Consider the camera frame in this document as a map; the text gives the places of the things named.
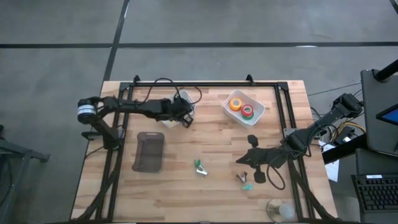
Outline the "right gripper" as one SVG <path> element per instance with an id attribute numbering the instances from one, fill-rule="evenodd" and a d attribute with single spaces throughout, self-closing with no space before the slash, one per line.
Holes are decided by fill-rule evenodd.
<path id="1" fill-rule="evenodd" d="M 258 184 L 264 184 L 266 178 L 269 182 L 273 184 L 269 176 L 269 169 L 272 168 L 277 176 L 280 178 L 281 182 L 284 184 L 285 180 L 277 170 L 279 169 L 287 160 L 287 151 L 282 147 L 273 148 L 260 148 L 258 143 L 258 138 L 250 134 L 248 135 L 248 143 L 252 146 L 247 153 L 236 160 L 237 164 L 244 164 L 255 169 L 254 180 Z"/>

